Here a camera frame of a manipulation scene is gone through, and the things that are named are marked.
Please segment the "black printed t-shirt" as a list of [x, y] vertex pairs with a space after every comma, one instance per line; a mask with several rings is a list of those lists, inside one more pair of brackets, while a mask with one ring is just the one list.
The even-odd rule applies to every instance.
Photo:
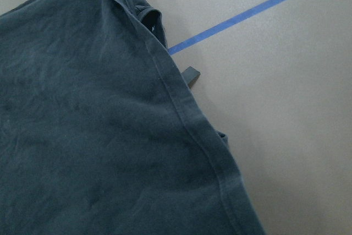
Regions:
[[145, 0], [1, 16], [1, 234], [264, 234]]

